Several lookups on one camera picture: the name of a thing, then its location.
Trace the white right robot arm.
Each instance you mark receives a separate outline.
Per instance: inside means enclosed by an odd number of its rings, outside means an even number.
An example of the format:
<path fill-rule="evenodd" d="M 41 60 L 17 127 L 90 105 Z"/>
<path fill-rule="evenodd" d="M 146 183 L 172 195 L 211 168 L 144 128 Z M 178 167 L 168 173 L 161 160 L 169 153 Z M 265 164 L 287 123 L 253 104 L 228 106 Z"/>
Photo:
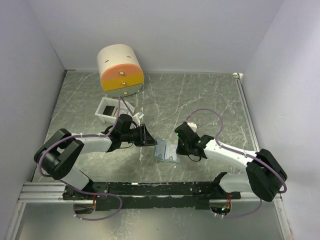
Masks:
<path fill-rule="evenodd" d="M 245 172 L 240 177 L 225 174 L 220 182 L 212 186 L 216 198 L 223 199 L 231 192 L 252 192 L 261 200 L 271 202 L 285 187 L 288 176 L 269 150 L 263 148 L 256 152 L 233 148 L 212 136 L 199 136 L 196 130 L 197 126 L 189 122 L 174 130 L 178 137 L 178 155 L 196 162 L 202 159 L 219 160 Z"/>

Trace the white card tray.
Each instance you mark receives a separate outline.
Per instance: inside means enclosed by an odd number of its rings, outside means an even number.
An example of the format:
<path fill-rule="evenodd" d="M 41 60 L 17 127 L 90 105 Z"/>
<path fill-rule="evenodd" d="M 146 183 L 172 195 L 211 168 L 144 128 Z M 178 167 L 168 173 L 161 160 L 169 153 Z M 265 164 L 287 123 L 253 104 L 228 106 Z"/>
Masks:
<path fill-rule="evenodd" d="M 131 117 L 135 111 L 135 108 L 128 102 L 125 101 L 127 106 L 130 108 L 130 111 L 126 107 L 125 103 L 122 100 L 115 98 L 103 97 L 95 111 L 95 116 L 97 116 L 103 124 L 113 125 L 116 117 L 118 116 L 118 103 L 120 103 L 119 114 L 128 114 Z"/>

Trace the black credit card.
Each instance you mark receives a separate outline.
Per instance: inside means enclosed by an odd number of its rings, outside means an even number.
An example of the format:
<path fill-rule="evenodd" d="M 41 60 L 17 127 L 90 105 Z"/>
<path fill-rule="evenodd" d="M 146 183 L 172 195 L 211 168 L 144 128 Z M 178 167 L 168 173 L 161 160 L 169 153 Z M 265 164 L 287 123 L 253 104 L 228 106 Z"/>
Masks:
<path fill-rule="evenodd" d="M 106 105 L 104 110 L 103 110 L 103 115 L 106 115 L 106 116 L 113 116 L 114 115 L 114 112 L 116 110 L 116 107 L 115 106 L 109 106 L 109 105 Z"/>

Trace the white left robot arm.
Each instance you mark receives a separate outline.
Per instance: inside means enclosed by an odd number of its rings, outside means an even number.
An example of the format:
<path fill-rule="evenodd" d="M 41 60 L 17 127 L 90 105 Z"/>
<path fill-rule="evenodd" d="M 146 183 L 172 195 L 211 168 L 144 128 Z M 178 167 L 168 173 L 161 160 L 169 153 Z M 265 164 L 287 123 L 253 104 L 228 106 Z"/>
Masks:
<path fill-rule="evenodd" d="M 39 169 L 48 177 L 75 188 L 81 199 L 89 199 L 94 192 L 94 182 L 75 167 L 78 157 L 87 153 L 110 153 L 123 143 L 136 147 L 157 145 L 145 124 L 137 125 L 128 114 L 121 114 L 115 123 L 97 134 L 72 134 L 59 129 L 34 155 Z"/>

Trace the green card holder book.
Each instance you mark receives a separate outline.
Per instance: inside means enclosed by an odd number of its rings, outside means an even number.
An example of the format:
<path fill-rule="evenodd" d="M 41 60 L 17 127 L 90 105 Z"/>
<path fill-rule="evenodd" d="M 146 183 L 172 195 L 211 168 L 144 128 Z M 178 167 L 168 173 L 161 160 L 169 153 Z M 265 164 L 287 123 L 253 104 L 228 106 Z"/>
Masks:
<path fill-rule="evenodd" d="M 154 148 L 154 157 L 156 159 L 176 164 L 181 162 L 180 156 L 176 153 L 178 147 L 176 143 L 169 143 L 162 139 L 157 139 L 156 142 L 157 145 Z"/>

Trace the silver patterned credit card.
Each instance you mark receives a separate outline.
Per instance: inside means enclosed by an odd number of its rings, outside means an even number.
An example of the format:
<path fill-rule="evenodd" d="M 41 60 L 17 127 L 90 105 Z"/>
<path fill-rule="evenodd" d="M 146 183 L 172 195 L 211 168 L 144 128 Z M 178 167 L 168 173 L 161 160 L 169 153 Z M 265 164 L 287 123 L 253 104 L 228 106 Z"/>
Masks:
<path fill-rule="evenodd" d="M 165 161 L 171 163 L 180 163 L 180 157 L 176 153 L 177 144 L 174 143 L 167 143 L 166 144 L 166 151 L 165 151 Z"/>

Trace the white gold VIP card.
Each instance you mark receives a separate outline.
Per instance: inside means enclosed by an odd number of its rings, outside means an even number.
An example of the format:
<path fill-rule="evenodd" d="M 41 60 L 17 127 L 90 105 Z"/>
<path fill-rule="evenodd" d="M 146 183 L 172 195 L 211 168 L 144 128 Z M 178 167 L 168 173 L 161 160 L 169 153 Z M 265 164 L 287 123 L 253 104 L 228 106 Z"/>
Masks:
<path fill-rule="evenodd" d="M 155 145 L 154 156 L 157 159 L 164 160 L 166 155 L 167 143 L 162 139 L 157 139 L 157 145 Z"/>

